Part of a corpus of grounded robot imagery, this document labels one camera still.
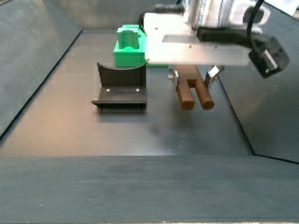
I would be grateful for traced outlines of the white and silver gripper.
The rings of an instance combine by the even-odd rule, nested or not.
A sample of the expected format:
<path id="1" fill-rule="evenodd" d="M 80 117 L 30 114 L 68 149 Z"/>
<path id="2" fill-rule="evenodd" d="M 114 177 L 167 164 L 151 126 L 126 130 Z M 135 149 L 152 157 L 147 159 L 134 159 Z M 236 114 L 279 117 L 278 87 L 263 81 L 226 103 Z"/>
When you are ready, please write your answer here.
<path id="1" fill-rule="evenodd" d="M 144 32 L 147 36 L 144 59 L 150 64 L 211 65 L 206 73 L 204 84 L 212 82 L 224 70 L 224 66 L 244 66 L 248 63 L 248 49 L 235 44 L 200 42 L 196 31 L 176 14 L 144 14 Z M 170 70 L 168 80 L 172 88 L 179 85 L 179 72 Z"/>

